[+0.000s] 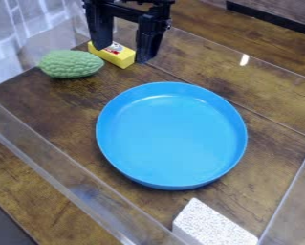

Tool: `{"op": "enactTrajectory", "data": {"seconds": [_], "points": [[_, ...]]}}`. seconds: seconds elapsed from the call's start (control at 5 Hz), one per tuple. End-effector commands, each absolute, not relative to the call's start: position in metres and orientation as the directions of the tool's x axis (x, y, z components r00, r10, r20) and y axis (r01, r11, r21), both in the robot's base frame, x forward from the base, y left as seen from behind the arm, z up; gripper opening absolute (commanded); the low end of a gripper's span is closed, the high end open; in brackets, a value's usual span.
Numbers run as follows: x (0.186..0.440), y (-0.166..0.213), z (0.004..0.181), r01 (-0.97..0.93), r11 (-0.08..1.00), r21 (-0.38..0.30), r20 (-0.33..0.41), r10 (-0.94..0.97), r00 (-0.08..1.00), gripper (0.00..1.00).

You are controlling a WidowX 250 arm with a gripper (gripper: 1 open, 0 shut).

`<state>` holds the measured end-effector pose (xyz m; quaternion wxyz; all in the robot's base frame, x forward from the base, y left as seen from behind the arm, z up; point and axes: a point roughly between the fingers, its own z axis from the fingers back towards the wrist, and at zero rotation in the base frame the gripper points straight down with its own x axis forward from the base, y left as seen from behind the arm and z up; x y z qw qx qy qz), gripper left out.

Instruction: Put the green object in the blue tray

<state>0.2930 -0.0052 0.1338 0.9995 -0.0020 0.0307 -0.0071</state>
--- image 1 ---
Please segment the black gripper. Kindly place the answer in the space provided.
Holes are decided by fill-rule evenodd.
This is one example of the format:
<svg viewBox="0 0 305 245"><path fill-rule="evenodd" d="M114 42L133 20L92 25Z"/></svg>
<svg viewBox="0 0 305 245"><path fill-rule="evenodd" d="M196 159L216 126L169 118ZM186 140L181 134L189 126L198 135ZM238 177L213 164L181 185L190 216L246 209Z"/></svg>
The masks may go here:
<svg viewBox="0 0 305 245"><path fill-rule="evenodd" d="M137 23L136 62L152 59L170 28L174 0L82 0L90 41L97 50L112 43L113 18Z"/></svg>

